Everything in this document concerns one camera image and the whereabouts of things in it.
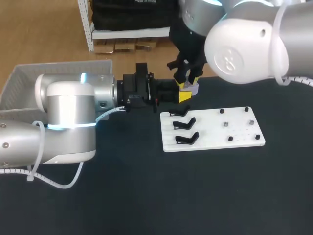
white board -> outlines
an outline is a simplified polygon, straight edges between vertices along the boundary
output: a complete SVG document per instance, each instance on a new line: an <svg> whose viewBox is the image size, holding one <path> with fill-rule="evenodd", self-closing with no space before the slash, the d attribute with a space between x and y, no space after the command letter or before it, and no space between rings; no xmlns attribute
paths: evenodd
<svg viewBox="0 0 313 235"><path fill-rule="evenodd" d="M161 113L163 150L180 152L263 146L265 139L253 110L248 107L249 110L245 112L245 108L224 108L223 114L220 109L193 110L184 117L170 116L169 112ZM190 130L174 130L173 121L188 123L193 117L196 123ZM195 132L199 133L199 138L193 145L177 144L176 136L190 138Z"/></svg>

black table surface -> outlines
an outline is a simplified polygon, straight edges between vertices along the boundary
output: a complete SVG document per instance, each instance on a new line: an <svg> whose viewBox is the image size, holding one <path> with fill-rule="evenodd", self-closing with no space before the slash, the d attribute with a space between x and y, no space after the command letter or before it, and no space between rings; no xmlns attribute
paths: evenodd
<svg viewBox="0 0 313 235"><path fill-rule="evenodd" d="M116 113L98 124L96 156L73 188L0 176L0 233L312 235L313 89L202 79L186 104L251 106L266 145L165 153L152 108ZM173 107L162 104L158 112ZM39 172L66 184L77 166L43 165Z"/></svg>

robotic arm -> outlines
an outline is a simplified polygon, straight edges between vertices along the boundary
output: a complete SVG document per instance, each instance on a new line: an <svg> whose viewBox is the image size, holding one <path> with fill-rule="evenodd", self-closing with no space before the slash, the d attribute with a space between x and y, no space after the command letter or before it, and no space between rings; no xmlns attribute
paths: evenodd
<svg viewBox="0 0 313 235"><path fill-rule="evenodd" d="M264 0L186 0L182 17L170 30L180 51L168 64L177 68L175 80L155 80L143 63L123 81L86 73L39 76L35 98L47 113L48 127L43 131L0 120L0 168L91 159L97 116L101 119L111 109L152 106L156 111L161 102L180 103L198 92L206 62L219 77L237 84L275 78L287 85L291 76L312 77L312 12L313 2L274 6Z"/></svg>
<svg viewBox="0 0 313 235"><path fill-rule="evenodd" d="M170 32L180 53L178 66L169 67L178 68L174 78L180 90L194 91L206 62L219 77L237 84L275 78L287 85L288 77L312 77L313 2L282 3L187 0Z"/></svg>

yellow block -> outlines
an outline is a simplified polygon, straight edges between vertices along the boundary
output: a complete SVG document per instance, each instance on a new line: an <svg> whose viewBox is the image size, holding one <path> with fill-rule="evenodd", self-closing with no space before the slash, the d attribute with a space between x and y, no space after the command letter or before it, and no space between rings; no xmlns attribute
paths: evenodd
<svg viewBox="0 0 313 235"><path fill-rule="evenodd" d="M193 85L195 85L198 80L199 80L199 77L196 77L195 80L194 80L194 84Z"/></svg>
<svg viewBox="0 0 313 235"><path fill-rule="evenodd" d="M184 82L179 84L177 81L176 81L176 84L179 86L180 89L183 89L183 88L184 88L184 85L185 85Z"/></svg>
<svg viewBox="0 0 313 235"><path fill-rule="evenodd" d="M182 103L185 100L188 100L191 98L192 92L179 92L179 101L178 104Z"/></svg>

metal shelf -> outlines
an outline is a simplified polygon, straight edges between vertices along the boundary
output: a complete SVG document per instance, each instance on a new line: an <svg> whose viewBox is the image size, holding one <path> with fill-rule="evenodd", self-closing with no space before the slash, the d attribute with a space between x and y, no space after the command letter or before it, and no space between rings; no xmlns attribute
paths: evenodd
<svg viewBox="0 0 313 235"><path fill-rule="evenodd" d="M128 31L94 30L92 32L92 39L168 37L169 32L169 27Z"/></svg>
<svg viewBox="0 0 313 235"><path fill-rule="evenodd" d="M88 17L88 0L77 0L82 18L83 27L85 30L86 41L89 51L93 51L94 39L113 39L113 38L153 38L153 37L168 37L170 28L155 28L142 30L127 30L127 31L107 31L95 30L93 23L89 24Z"/></svg>

